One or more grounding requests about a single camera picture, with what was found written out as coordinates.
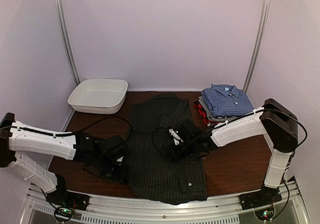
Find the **white plastic tub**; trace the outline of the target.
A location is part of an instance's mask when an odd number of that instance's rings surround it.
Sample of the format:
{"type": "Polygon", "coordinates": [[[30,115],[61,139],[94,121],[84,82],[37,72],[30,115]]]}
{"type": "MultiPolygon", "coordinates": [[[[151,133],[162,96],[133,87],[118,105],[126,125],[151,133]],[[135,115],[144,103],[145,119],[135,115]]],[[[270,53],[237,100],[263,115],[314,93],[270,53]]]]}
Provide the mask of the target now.
{"type": "Polygon", "coordinates": [[[88,79],[77,85],[67,103],[77,112],[112,115],[123,106],[128,86],[122,79],[88,79]]]}

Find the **aluminium frame post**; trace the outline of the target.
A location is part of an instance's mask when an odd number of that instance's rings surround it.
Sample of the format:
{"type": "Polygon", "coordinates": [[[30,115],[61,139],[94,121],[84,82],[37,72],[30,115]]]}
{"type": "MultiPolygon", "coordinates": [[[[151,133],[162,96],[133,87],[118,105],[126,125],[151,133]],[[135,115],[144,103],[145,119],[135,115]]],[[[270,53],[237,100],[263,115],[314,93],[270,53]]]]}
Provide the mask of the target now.
{"type": "Polygon", "coordinates": [[[244,86],[243,86],[243,91],[245,93],[247,93],[249,90],[250,83],[252,81],[255,67],[256,67],[256,64],[257,64],[257,61],[259,58],[259,54],[260,54],[260,50],[261,50],[262,42],[263,42],[263,37],[264,37],[265,29],[267,26],[268,18],[269,18],[271,2],[272,2],[272,0],[262,0],[257,34],[256,34],[256,38],[255,38],[253,52],[252,52],[251,59],[250,59],[248,72],[247,72],[246,79],[245,79],[244,86]]]}
{"type": "Polygon", "coordinates": [[[57,18],[62,38],[62,44],[65,50],[66,58],[68,61],[69,69],[71,72],[71,76],[73,78],[73,81],[76,85],[79,85],[81,83],[81,79],[76,67],[75,58],[72,52],[72,47],[70,43],[70,38],[68,34],[68,28],[64,13],[64,7],[63,7],[63,0],[54,0],[56,12],[57,12],[57,18]]]}

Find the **grey folded shirt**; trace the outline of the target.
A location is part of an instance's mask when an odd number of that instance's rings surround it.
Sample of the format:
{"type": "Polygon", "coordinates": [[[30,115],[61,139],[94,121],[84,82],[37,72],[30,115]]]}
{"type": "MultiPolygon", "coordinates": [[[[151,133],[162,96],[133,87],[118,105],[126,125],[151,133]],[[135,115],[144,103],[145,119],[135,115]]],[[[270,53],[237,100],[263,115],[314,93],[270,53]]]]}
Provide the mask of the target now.
{"type": "Polygon", "coordinates": [[[232,121],[234,119],[236,119],[236,116],[225,116],[225,117],[213,117],[213,115],[211,114],[209,108],[207,107],[204,98],[202,96],[200,96],[198,98],[199,104],[201,105],[202,109],[205,112],[206,118],[209,121],[213,121],[213,122],[225,122],[225,121],[232,121]]]}

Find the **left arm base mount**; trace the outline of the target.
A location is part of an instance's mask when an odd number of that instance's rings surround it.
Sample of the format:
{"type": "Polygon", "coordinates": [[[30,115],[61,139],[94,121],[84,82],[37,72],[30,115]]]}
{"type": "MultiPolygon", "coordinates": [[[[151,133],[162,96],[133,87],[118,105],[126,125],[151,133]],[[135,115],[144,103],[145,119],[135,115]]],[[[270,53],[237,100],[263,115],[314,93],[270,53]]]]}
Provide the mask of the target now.
{"type": "Polygon", "coordinates": [[[45,200],[53,207],[53,217],[61,224],[70,221],[76,210],[86,211],[90,197],[86,194],[68,191],[66,184],[58,184],[53,192],[45,192],[41,188],[45,200]]]}

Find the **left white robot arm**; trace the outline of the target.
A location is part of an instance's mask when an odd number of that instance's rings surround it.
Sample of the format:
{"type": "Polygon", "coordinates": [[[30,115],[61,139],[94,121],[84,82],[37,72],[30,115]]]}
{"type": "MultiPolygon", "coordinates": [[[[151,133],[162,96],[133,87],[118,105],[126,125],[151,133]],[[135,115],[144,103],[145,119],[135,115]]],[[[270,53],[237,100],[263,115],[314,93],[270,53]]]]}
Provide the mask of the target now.
{"type": "Polygon", "coordinates": [[[130,151],[121,136],[94,137],[84,128],[74,132],[50,131],[23,124],[8,112],[0,122],[0,166],[16,170],[61,206],[69,205],[72,195],[67,191],[65,179],[42,168],[26,152],[82,163],[85,171],[95,168],[98,177],[112,182],[124,183],[128,179],[125,160],[130,151]]]}

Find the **black pinstriped long sleeve shirt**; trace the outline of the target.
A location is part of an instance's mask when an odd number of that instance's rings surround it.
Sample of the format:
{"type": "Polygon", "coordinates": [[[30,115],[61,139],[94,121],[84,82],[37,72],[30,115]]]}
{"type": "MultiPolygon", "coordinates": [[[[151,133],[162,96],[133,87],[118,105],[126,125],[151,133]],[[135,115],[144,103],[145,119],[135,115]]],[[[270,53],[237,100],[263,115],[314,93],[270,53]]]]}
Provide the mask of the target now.
{"type": "Polygon", "coordinates": [[[192,120],[189,101],[159,94],[129,109],[128,186],[138,197],[179,205],[208,198],[202,161],[195,156],[172,160],[168,133],[180,121],[192,120]]]}

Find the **right aluminium frame post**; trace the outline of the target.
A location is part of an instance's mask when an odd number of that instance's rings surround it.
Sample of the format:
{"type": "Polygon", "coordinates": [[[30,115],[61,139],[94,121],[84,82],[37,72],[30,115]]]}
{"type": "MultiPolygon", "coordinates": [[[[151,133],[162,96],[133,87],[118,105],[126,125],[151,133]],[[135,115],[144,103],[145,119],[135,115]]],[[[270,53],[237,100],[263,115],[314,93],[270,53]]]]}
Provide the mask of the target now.
{"type": "Polygon", "coordinates": [[[255,38],[253,52],[252,52],[251,59],[250,59],[248,72],[247,72],[246,79],[245,79],[244,86],[243,86],[243,91],[245,93],[247,93],[249,90],[250,83],[252,81],[255,67],[256,67],[256,64],[257,64],[257,61],[259,58],[259,54],[260,54],[260,50],[261,50],[262,42],[263,42],[263,37],[264,37],[265,29],[267,26],[268,18],[269,18],[271,2],[272,2],[272,0],[262,0],[257,34],[256,34],[256,38],[255,38]]]}

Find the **front aluminium rail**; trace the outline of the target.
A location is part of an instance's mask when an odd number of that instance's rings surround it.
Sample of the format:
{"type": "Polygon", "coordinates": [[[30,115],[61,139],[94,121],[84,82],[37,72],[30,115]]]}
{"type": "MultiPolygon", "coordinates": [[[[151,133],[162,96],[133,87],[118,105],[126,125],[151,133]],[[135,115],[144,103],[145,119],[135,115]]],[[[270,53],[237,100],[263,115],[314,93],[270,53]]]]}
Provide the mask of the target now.
{"type": "MultiPolygon", "coordinates": [[[[282,200],[273,204],[273,224],[309,224],[310,218],[295,181],[281,185],[282,200]]],[[[244,210],[240,195],[227,194],[170,205],[146,199],[91,195],[87,209],[70,220],[79,224],[260,224],[261,208],[244,210]]]]}

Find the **blue checked folded shirt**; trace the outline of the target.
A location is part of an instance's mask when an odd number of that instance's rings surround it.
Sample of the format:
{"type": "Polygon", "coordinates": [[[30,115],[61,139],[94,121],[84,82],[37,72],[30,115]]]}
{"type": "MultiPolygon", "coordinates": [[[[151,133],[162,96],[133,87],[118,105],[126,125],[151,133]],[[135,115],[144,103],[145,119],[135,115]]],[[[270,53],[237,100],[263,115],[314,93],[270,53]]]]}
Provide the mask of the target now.
{"type": "Polygon", "coordinates": [[[254,110],[247,94],[235,85],[212,84],[201,96],[213,117],[241,117],[254,110]]]}

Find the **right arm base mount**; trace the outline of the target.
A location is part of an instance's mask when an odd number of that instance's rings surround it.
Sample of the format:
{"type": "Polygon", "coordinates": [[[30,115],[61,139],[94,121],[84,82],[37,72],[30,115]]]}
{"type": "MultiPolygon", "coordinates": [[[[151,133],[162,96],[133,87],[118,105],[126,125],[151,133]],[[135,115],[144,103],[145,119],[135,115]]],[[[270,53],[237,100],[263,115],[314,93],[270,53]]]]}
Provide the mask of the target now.
{"type": "Polygon", "coordinates": [[[260,190],[239,195],[242,210],[254,209],[255,217],[264,224],[274,221],[286,209],[291,193],[286,182],[283,183],[287,191],[287,198],[280,211],[276,211],[275,203],[281,201],[280,188],[276,189],[262,186],[260,190]]]}

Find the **left aluminium frame post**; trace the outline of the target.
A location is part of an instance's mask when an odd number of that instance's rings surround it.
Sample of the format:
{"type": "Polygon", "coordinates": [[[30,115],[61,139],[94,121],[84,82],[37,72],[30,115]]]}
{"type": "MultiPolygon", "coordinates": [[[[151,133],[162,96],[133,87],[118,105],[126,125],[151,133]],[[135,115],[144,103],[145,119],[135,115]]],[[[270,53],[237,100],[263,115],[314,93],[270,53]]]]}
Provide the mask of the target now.
{"type": "Polygon", "coordinates": [[[57,12],[57,18],[62,38],[62,44],[65,50],[66,58],[68,61],[69,69],[71,72],[71,76],[73,78],[73,81],[76,85],[79,85],[81,83],[81,79],[76,67],[75,58],[72,52],[72,47],[70,43],[70,38],[68,34],[68,28],[64,13],[64,7],[63,7],[63,0],[54,0],[56,12],[57,12]]]}

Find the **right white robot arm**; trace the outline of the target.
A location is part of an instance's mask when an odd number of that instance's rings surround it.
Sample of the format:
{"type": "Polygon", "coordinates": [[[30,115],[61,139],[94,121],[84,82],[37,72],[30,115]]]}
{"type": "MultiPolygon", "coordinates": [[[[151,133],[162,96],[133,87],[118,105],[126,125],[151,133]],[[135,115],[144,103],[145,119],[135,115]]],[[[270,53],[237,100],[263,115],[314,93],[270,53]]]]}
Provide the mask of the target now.
{"type": "Polygon", "coordinates": [[[259,204],[268,204],[275,196],[289,162],[299,146],[298,119],[286,107],[273,98],[253,111],[200,130],[191,120],[184,119],[168,128],[173,139],[170,146],[174,160],[194,153],[208,153],[229,144],[262,137],[271,156],[263,181],[263,189],[256,194],[259,204]]]}

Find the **red black folded shirt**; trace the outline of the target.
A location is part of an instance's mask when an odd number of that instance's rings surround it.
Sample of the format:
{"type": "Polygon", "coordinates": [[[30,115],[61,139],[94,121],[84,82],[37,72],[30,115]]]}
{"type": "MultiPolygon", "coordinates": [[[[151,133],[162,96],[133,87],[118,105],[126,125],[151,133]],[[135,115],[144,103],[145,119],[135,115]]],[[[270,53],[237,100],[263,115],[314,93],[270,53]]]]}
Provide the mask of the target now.
{"type": "Polygon", "coordinates": [[[216,126],[218,124],[218,122],[210,120],[207,116],[207,112],[205,111],[205,109],[203,108],[203,106],[200,104],[199,101],[194,101],[193,102],[193,106],[196,108],[196,110],[199,112],[199,114],[201,115],[201,118],[203,120],[203,122],[209,127],[209,126],[216,126]]]}

